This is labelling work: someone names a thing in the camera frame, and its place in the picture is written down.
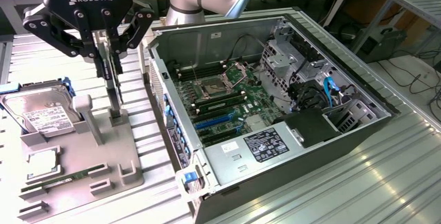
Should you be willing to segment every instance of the circuit board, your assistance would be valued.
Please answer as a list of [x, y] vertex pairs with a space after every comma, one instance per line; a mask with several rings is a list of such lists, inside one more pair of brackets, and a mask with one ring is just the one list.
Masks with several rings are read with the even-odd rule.
[[[274, 119], [282, 116], [282, 112], [270, 100], [270, 96], [260, 85], [258, 78], [252, 70], [253, 68], [244, 65], [237, 67], [235, 62], [233, 62], [227, 64], [226, 75], [195, 78], [186, 82], [178, 79], [174, 80], [199, 139], [206, 146], [270, 126]], [[229, 79], [230, 86], [223, 80], [225, 76]], [[238, 97], [230, 99], [239, 98], [238, 101], [233, 100], [231, 103], [219, 101], [222, 104], [215, 102], [206, 109], [207, 114], [201, 115], [194, 110], [195, 103], [202, 106], [207, 100], [219, 99], [234, 94]], [[219, 120], [221, 123], [211, 125], [210, 122], [215, 120]]]

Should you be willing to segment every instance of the warning sticker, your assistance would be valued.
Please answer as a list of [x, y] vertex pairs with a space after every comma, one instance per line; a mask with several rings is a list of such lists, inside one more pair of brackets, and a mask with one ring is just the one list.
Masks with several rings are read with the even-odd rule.
[[250, 135], [244, 139], [258, 162], [268, 161], [289, 151], [274, 128]]
[[24, 113], [34, 128], [43, 134], [74, 127], [62, 106]]

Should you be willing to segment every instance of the robotic arm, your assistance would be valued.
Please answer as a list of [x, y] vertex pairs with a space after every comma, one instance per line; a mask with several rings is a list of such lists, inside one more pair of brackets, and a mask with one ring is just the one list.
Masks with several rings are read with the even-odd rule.
[[[130, 9], [135, 15], [119, 34], [118, 26]], [[82, 55], [86, 62], [95, 63], [98, 77], [106, 80], [114, 118], [121, 109], [121, 59], [127, 48], [139, 45], [151, 23], [153, 10], [135, 0], [43, 0], [35, 9], [26, 10], [24, 28], [67, 56]], [[67, 33], [66, 27], [76, 29], [80, 38]], [[99, 51], [95, 31], [106, 32], [106, 53]]]

